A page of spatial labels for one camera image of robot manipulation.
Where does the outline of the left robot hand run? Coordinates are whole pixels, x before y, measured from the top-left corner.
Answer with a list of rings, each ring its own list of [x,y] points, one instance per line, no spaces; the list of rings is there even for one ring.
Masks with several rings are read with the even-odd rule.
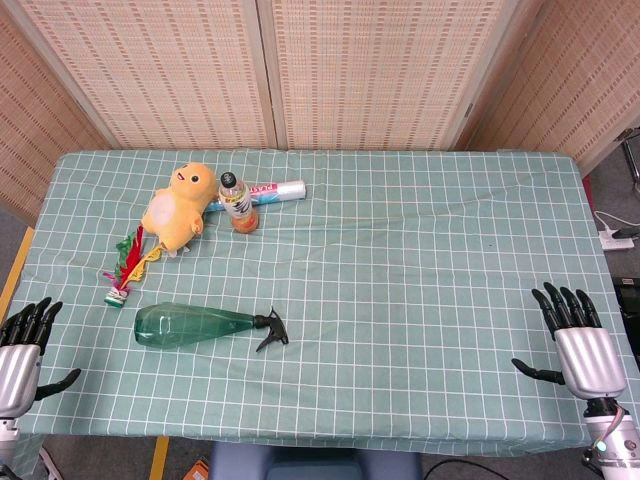
[[[71,387],[81,374],[72,369],[58,382],[38,385],[46,347],[61,301],[45,297],[9,316],[0,327],[0,421],[15,420],[41,401]]]

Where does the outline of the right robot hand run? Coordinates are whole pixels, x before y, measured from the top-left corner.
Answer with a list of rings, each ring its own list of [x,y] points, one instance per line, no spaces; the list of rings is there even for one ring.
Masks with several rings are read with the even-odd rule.
[[[626,389],[618,350],[602,326],[591,298],[582,290],[556,288],[531,291],[555,342],[561,369],[538,370],[514,358],[512,364],[534,380],[564,385],[577,398],[617,398]]]

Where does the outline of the green spray bottle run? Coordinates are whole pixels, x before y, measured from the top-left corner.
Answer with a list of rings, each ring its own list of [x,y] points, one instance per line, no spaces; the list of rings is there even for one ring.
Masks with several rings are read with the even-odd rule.
[[[145,347],[172,349],[263,328],[268,329],[268,334],[257,347],[257,352],[273,342],[289,343],[285,324],[274,309],[268,315],[251,315],[163,302],[137,311],[134,337]]]

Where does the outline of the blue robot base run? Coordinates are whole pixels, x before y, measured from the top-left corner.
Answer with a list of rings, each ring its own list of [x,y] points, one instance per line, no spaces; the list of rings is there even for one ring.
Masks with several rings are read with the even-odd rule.
[[[217,442],[208,480],[423,480],[417,453]]]

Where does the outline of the orange drink bottle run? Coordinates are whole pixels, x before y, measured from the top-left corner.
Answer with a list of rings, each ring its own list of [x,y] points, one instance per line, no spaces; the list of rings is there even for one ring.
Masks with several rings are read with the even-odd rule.
[[[258,228],[259,215],[253,207],[249,187],[242,180],[232,172],[224,172],[218,194],[235,231],[249,234]]]

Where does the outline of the black box device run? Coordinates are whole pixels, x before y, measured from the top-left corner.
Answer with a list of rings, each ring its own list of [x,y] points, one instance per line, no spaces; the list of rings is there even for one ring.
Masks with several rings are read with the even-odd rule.
[[[640,320],[640,278],[613,277],[612,281],[623,316]]]

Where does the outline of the white power strip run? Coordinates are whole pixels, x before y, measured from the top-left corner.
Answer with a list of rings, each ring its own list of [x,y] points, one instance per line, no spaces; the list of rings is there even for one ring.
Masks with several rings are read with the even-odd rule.
[[[605,252],[631,250],[634,248],[634,241],[631,238],[616,239],[608,231],[600,231],[599,240]]]

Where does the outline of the colourful feather shuttlecock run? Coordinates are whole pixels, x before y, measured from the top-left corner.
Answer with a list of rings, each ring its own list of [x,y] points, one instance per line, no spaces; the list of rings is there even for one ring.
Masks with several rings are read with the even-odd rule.
[[[112,272],[103,273],[111,285],[104,298],[107,305],[122,308],[129,296],[130,284],[140,282],[148,264],[161,258],[163,249],[160,245],[154,246],[149,252],[144,251],[144,233],[143,226],[139,225],[116,245],[116,265]]]

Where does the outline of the green checked tablecloth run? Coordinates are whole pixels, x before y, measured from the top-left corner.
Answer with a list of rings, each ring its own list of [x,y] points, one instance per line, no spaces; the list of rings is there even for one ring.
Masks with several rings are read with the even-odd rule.
[[[190,162],[250,184],[303,180],[259,229],[205,221],[152,263],[122,308],[104,302],[116,244]],[[574,161],[535,152],[84,151],[61,157],[12,310],[62,301],[40,379],[79,368],[21,418],[51,434],[185,436],[299,446],[509,455],[581,446],[585,403],[513,364],[559,359],[533,289],[592,298],[620,353],[620,403],[640,422],[640,371]],[[171,302],[268,329],[172,349],[138,344],[138,310]]]

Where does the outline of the metal stand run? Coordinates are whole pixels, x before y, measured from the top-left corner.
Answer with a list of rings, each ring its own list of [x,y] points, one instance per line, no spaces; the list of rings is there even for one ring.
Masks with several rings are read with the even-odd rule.
[[[640,137],[640,127],[624,130],[619,135],[618,140],[620,141],[620,147],[622,148],[627,167],[632,177],[633,190],[640,195],[640,165],[636,161],[631,147],[631,141],[637,137]]]

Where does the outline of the yellow plush toy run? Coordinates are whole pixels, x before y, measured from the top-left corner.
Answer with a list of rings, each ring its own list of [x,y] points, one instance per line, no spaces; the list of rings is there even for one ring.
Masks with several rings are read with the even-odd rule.
[[[170,257],[204,230],[206,207],[218,199],[215,172],[202,163],[177,168],[166,188],[155,192],[141,219],[142,227],[156,235]]]

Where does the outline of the plastic bag roll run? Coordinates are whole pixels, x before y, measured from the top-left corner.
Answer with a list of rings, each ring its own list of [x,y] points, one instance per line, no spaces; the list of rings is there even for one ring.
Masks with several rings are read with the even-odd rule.
[[[289,200],[299,200],[306,197],[306,185],[302,180],[284,183],[258,184],[256,186],[248,187],[253,206],[280,203]],[[215,202],[211,202],[205,208],[206,213],[221,211],[225,211],[225,209],[219,199]]]

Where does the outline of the bamboo folding screen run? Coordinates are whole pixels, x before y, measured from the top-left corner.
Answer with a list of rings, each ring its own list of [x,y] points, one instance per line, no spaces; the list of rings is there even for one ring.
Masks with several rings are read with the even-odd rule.
[[[0,0],[0,207],[90,149],[560,152],[640,124],[640,0]]]

